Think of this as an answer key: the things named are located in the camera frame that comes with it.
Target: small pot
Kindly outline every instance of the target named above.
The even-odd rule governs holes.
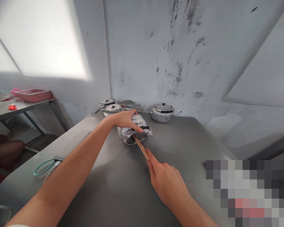
[[[142,118],[141,115],[134,114],[131,118],[132,122],[136,124],[137,126],[141,127],[143,129],[143,132],[137,132],[133,130],[132,128],[120,128],[118,127],[118,133],[122,141],[128,145],[136,144],[135,139],[133,138],[133,134],[136,135],[136,137],[139,139],[139,141],[142,141],[144,139],[148,139],[149,135],[152,136],[151,129],[149,126],[147,126],[145,120]]]
[[[166,105],[165,103],[160,103],[154,105],[152,111],[149,111],[151,118],[160,123],[166,123],[173,117],[174,108],[172,105]]]
[[[122,108],[119,104],[110,104],[110,105],[106,106],[104,110],[102,110],[105,117],[107,117],[111,114],[114,114],[114,112],[118,113],[118,112],[121,112],[121,111],[123,111],[123,110],[122,110]]]
[[[104,99],[101,102],[99,102],[99,107],[100,109],[105,109],[105,107],[110,104],[115,104],[115,100],[114,99]]]
[[[137,104],[136,102],[132,100],[124,100],[119,103],[124,110],[132,110],[132,109],[138,109],[141,105],[141,103]]]

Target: pink plastic tray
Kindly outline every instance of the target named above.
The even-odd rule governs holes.
[[[27,90],[15,91],[18,96],[24,100],[29,102],[40,102],[46,99],[51,99],[51,94],[49,90],[32,88]]]

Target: hand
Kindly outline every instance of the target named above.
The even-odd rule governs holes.
[[[133,114],[138,114],[136,109],[111,114],[107,117],[107,119],[111,120],[114,126],[132,128],[137,132],[143,132],[143,129],[132,122],[131,118]]]
[[[151,174],[151,184],[161,201],[171,211],[190,201],[192,197],[180,172],[167,163],[158,162],[148,148],[145,151],[149,157],[147,164]]]

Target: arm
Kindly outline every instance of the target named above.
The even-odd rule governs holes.
[[[181,174],[173,166],[160,163],[145,149],[153,185],[162,202],[184,227],[217,227],[218,225],[189,194]]]
[[[103,143],[114,126],[142,129],[131,121],[137,111],[123,111],[103,119],[66,157],[36,195],[6,224],[57,226],[89,175]]]

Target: chopstick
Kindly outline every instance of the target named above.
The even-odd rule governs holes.
[[[137,142],[138,146],[140,147],[140,149],[141,149],[142,153],[144,154],[146,160],[149,160],[149,158],[148,158],[148,156],[147,156],[147,154],[145,152],[144,147],[142,146],[141,142],[139,141],[139,139],[136,137],[135,134],[133,134],[133,138],[135,139],[135,141]]]

